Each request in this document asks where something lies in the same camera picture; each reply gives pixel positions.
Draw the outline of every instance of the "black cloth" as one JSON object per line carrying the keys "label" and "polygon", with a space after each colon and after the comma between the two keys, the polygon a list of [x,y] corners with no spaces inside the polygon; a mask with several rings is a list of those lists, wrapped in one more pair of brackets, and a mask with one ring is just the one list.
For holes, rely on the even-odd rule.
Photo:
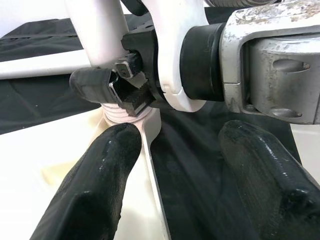
{"label": "black cloth", "polygon": [[[0,62],[80,50],[75,33],[69,19],[23,24],[0,39]],[[0,80],[0,134],[98,108],[71,91],[69,77]]]}
{"label": "black cloth", "polygon": [[230,120],[269,131],[300,161],[288,123],[231,113],[223,102],[194,113],[162,109],[151,155],[172,240],[259,239],[219,146],[218,134]]}

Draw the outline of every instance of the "screw hole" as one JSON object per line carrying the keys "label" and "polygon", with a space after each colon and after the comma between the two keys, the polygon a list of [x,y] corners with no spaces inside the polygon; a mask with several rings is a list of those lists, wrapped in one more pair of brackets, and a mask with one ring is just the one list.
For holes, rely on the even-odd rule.
{"label": "screw hole", "polygon": [[284,107],[273,107],[271,108],[270,112],[279,118],[295,119],[302,116],[302,113]]}
{"label": "screw hole", "polygon": [[310,68],[310,64],[292,59],[279,59],[273,62],[273,67],[284,73],[296,73],[306,71]]}
{"label": "screw hole", "polygon": [[245,110],[248,111],[248,112],[252,112],[252,113],[257,113],[259,112],[255,106],[253,106],[252,104],[247,104],[245,107]]}

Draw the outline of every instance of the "black rubber cap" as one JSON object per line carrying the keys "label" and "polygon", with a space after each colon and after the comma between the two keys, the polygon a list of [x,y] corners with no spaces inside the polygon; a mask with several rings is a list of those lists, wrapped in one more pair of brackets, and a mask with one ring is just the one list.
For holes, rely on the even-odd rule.
{"label": "black rubber cap", "polygon": [[81,98],[105,104],[116,103],[109,83],[116,79],[115,73],[108,68],[85,67],[74,71],[69,80],[70,88]]}
{"label": "black rubber cap", "polygon": [[180,76],[194,100],[223,101],[219,42],[225,24],[195,26],[186,34],[180,54]]}

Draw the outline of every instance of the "aluminum part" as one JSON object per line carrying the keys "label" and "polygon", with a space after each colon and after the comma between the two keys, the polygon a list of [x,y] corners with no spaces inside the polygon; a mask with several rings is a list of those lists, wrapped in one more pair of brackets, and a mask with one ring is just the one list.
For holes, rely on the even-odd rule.
{"label": "aluminum part", "polygon": [[259,114],[247,106],[244,44],[253,39],[306,33],[320,33],[320,3],[317,0],[291,0],[241,9],[230,16],[221,36],[219,53],[224,99],[230,111]]}
{"label": "aluminum part", "polygon": [[320,34],[249,43],[250,99],[260,112],[295,124],[320,124]]}

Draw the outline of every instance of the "white tube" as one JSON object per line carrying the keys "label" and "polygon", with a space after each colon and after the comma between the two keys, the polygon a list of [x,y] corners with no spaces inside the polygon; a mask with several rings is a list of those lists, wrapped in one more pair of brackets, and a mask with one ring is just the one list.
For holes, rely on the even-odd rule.
{"label": "white tube", "polygon": [[90,67],[84,50],[0,62],[0,80],[70,74]]}
{"label": "white tube", "polygon": [[65,4],[92,66],[112,68],[126,55],[121,39],[129,30],[120,0],[65,0]]}

